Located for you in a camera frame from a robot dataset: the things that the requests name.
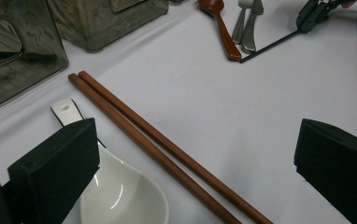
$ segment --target spoon handle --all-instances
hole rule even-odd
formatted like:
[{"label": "spoon handle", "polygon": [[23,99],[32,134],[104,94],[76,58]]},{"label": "spoon handle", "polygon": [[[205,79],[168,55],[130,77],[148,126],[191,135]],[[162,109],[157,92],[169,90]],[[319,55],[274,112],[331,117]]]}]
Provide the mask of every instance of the spoon handle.
[{"label": "spoon handle", "polygon": [[250,13],[248,23],[246,24],[245,32],[242,36],[241,48],[246,53],[250,54],[255,52],[255,41],[254,41],[254,24],[257,14]]},{"label": "spoon handle", "polygon": [[234,32],[232,33],[232,40],[236,44],[240,44],[240,41],[242,40],[245,17],[246,17],[246,9],[242,8],[239,17],[237,18]]},{"label": "spoon handle", "polygon": [[232,41],[220,13],[215,13],[215,18],[219,27],[221,42],[224,46],[224,51],[228,60],[238,62],[242,58],[242,55],[236,48],[235,43]]},{"label": "spoon handle", "polygon": [[71,99],[59,101],[51,105],[50,109],[63,126],[83,119],[79,109]]}]

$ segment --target spoon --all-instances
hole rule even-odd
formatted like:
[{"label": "spoon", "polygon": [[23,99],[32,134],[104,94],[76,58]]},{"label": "spoon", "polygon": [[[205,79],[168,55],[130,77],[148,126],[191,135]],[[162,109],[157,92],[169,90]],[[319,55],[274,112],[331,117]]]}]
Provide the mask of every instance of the spoon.
[{"label": "spoon", "polygon": [[236,26],[234,32],[232,33],[232,40],[236,44],[240,44],[242,40],[243,30],[245,27],[245,16],[246,16],[246,9],[251,8],[253,0],[238,0],[237,1],[239,6],[242,8],[240,10],[239,17],[237,18]]},{"label": "spoon", "polygon": [[[50,108],[64,126],[83,119],[71,99]],[[162,190],[100,142],[99,154],[100,169],[80,196],[82,224],[166,224],[169,211]]]},{"label": "spoon", "polygon": [[222,0],[198,0],[199,7],[207,13],[211,14],[219,27],[221,42],[224,47],[225,54],[228,60],[239,61],[242,58],[239,50],[236,48],[235,43],[232,41],[224,21],[222,20],[220,12],[224,8]]},{"label": "spoon", "polygon": [[246,24],[245,32],[243,33],[242,41],[240,42],[240,47],[245,53],[251,54],[256,50],[254,42],[254,23],[257,16],[263,15],[263,13],[263,2],[261,0],[254,0],[251,6],[248,23]]}]

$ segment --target metal fork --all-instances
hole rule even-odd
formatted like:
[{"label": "metal fork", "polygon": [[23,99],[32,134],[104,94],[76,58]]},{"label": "metal fork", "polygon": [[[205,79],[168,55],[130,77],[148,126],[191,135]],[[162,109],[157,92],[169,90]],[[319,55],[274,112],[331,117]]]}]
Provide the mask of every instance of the metal fork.
[{"label": "metal fork", "polygon": [[243,35],[243,29],[245,26],[245,16],[246,9],[251,8],[254,0],[237,0],[239,6],[242,8],[239,14],[239,18],[237,19],[236,26],[234,32],[232,34],[232,40],[236,44],[240,44]]}]

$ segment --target wooden spoon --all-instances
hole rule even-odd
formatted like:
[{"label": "wooden spoon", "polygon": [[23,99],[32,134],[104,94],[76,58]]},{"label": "wooden spoon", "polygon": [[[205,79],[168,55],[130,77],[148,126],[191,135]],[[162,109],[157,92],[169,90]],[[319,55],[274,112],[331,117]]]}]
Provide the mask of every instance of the wooden spoon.
[{"label": "wooden spoon", "polygon": [[199,7],[202,8],[207,13],[211,14],[219,27],[220,37],[222,45],[224,46],[224,51],[227,58],[231,61],[239,61],[242,58],[239,50],[236,48],[235,43],[232,41],[227,28],[225,27],[224,21],[222,20],[220,12],[224,8],[224,3],[222,0],[198,0]]}]

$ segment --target white ceramic spoon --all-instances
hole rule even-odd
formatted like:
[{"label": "white ceramic spoon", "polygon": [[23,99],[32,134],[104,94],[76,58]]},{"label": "white ceramic spoon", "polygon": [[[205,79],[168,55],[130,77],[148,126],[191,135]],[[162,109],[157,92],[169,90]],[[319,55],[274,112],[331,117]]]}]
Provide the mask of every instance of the white ceramic spoon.
[{"label": "white ceramic spoon", "polygon": [[[64,126],[83,119],[71,99],[51,109]],[[80,197],[82,224],[167,223],[168,204],[162,190],[100,143],[99,154],[100,169]]]}]

